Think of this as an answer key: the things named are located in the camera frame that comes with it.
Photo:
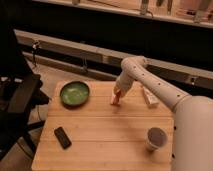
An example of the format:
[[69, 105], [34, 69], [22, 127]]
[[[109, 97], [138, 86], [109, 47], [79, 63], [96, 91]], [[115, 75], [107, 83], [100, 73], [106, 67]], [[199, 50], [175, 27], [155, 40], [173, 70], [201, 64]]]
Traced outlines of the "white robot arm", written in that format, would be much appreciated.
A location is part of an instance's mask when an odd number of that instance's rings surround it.
[[126, 57], [114, 91], [124, 96], [139, 81], [173, 113], [171, 171], [213, 171], [213, 99], [193, 96], [145, 69], [143, 56]]

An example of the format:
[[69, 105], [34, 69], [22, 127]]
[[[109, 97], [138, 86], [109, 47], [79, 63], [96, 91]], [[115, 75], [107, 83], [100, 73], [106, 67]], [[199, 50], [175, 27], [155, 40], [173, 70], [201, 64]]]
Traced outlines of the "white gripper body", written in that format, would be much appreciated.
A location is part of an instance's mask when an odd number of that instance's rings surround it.
[[116, 79], [115, 86], [113, 93], [118, 97], [118, 98], [123, 98], [127, 92], [131, 89], [133, 85], [133, 79], [128, 77], [128, 78], [123, 78], [119, 76]]

